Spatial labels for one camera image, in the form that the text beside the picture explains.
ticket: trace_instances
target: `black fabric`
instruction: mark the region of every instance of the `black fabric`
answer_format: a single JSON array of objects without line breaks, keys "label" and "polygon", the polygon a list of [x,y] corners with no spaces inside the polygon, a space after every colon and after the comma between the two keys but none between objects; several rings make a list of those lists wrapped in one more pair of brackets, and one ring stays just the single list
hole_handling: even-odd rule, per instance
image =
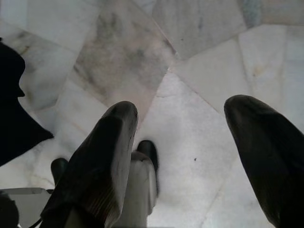
[{"label": "black fabric", "polygon": [[25,70],[23,58],[0,41],[0,99],[22,97],[19,80]]},{"label": "black fabric", "polygon": [[304,211],[304,136],[263,102],[237,95],[225,103],[243,167],[268,220],[301,227]]},{"label": "black fabric", "polygon": [[5,228],[16,228],[19,223],[19,212],[15,201],[0,191],[0,224]]},{"label": "black fabric", "polygon": [[18,99],[6,100],[0,112],[0,166],[22,155],[41,141],[53,138],[21,107]]},{"label": "black fabric", "polygon": [[23,58],[0,39],[0,166],[22,155],[53,135],[21,107],[24,96],[19,80],[25,70]]}]

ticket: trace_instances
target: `gray pants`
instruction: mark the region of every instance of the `gray pants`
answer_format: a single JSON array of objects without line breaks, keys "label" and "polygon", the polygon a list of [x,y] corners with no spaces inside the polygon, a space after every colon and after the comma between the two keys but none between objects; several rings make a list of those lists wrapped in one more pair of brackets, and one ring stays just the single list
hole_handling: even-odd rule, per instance
[{"label": "gray pants", "polygon": [[156,176],[151,160],[144,154],[132,153],[123,211],[115,228],[147,227],[157,197]]}]

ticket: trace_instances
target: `person's leg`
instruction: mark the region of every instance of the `person's leg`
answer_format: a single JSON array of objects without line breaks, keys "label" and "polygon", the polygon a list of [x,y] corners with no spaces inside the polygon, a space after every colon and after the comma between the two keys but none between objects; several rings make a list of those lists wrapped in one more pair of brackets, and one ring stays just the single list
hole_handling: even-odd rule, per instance
[{"label": "person's leg", "polygon": [[[132,153],[123,211],[115,228],[147,227],[147,216],[152,213],[157,197],[155,168],[145,155],[149,155],[149,152],[146,149]],[[156,150],[152,152],[153,157],[157,158]]]}]

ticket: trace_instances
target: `foot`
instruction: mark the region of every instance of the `foot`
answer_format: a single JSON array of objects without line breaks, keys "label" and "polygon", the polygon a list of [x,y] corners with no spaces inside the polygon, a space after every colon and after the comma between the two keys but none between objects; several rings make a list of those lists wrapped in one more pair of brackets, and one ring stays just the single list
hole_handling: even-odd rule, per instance
[{"label": "foot", "polygon": [[62,174],[67,168],[68,161],[64,158],[57,158],[51,164],[51,171],[54,178],[55,186],[58,184]]},{"label": "foot", "polygon": [[137,151],[143,153],[147,157],[149,157],[153,163],[156,175],[156,189],[157,195],[159,193],[159,183],[158,183],[158,155],[157,150],[154,143],[150,140],[143,140],[138,144]]}]

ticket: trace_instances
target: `stone tile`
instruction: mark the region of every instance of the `stone tile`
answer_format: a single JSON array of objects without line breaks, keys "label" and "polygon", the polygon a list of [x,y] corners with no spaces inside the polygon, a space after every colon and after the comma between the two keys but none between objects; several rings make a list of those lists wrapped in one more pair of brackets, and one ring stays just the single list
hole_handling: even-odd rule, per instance
[{"label": "stone tile", "polygon": [[30,177],[30,184],[33,187],[53,189],[54,180],[50,169],[52,161],[60,157],[69,160],[88,136],[59,114],[54,122],[54,132],[55,138],[43,145]]},{"label": "stone tile", "polygon": [[236,0],[158,0],[152,16],[182,59],[246,29]]},{"label": "stone tile", "polygon": [[239,35],[247,80],[255,98],[282,110],[286,26],[262,25]]},{"label": "stone tile", "polygon": [[225,118],[168,73],[134,147],[142,139],[156,144],[160,161],[160,194],[148,227],[200,227],[237,157]]},{"label": "stone tile", "polygon": [[79,52],[99,14],[96,0],[2,0],[8,23]]},{"label": "stone tile", "polygon": [[175,51],[132,1],[103,1],[71,75],[106,106],[128,100],[142,120]]},{"label": "stone tile", "polygon": [[39,111],[32,111],[28,113],[37,123],[48,131],[55,133],[55,120],[57,118],[57,112],[55,107],[46,108]]},{"label": "stone tile", "polygon": [[148,15],[152,15],[157,0],[133,0]]},{"label": "stone tile", "polygon": [[28,0],[1,0],[0,18],[6,22],[26,29]]},{"label": "stone tile", "polygon": [[304,25],[303,0],[263,0],[263,23]]},{"label": "stone tile", "polygon": [[225,101],[252,92],[246,80],[238,43],[232,39],[170,68],[219,113]]},{"label": "stone tile", "polygon": [[44,145],[33,173],[30,176],[31,187],[54,189],[54,179],[51,172],[51,163],[54,159],[63,157],[70,159],[72,153],[66,150],[57,140],[51,140]]},{"label": "stone tile", "polygon": [[264,215],[239,158],[202,228],[274,228]]},{"label": "stone tile", "polygon": [[304,132],[304,27],[288,27],[283,71],[283,113]]},{"label": "stone tile", "polygon": [[30,177],[47,141],[0,167],[0,189],[31,187]]},{"label": "stone tile", "polygon": [[67,80],[59,97],[57,110],[89,134],[107,107],[74,82]]},{"label": "stone tile", "polygon": [[26,111],[52,107],[58,98],[77,54],[52,42],[0,21],[3,42],[25,59],[26,70],[20,79],[25,97],[19,99]]}]

